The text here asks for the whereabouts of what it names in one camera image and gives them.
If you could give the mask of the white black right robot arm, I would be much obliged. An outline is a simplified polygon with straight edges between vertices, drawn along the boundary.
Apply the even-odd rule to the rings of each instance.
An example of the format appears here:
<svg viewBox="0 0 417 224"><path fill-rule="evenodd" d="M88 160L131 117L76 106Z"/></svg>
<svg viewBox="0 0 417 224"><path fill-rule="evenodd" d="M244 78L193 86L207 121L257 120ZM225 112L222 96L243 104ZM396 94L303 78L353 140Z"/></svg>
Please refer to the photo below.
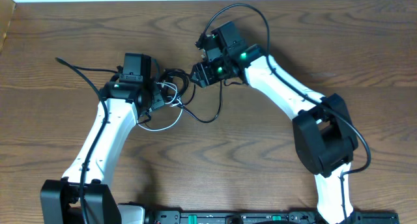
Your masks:
<svg viewBox="0 0 417 224"><path fill-rule="evenodd" d="M195 43L203 59L190 79L200 87L237 77L270 98L291 120L297 156L315 177L317 211L327 223L350 223L351 168L358 147L344 100L315 92L289 75L264 48L247 45L231 21L202 33Z"/></svg>

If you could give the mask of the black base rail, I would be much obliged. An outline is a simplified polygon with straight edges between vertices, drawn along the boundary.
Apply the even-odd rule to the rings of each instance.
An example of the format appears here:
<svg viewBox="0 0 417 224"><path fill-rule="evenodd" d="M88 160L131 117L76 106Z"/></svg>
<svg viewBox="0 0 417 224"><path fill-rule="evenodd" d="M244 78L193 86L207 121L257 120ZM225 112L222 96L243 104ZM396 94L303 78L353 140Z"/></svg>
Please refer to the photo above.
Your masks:
<svg viewBox="0 0 417 224"><path fill-rule="evenodd" d="M256 224L256 223L325 223L317 211L294 212L181 212L178 210L153 210L145 214L144 224ZM396 213L355 212L347 219L357 224L399 224Z"/></svg>

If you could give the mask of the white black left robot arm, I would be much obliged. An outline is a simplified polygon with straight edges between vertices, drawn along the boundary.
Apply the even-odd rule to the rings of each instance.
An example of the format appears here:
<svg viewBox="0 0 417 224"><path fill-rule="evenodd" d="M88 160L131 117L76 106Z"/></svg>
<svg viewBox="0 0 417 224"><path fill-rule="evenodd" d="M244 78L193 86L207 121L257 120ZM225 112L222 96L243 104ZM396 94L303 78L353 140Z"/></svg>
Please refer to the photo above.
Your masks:
<svg viewBox="0 0 417 224"><path fill-rule="evenodd" d="M111 194L124 143L140 117L163 106L152 58L126 53L124 64L101 89L93 127L72 165L59 180L46 180L40 192L45 223L144 223L139 204L117 204Z"/></svg>

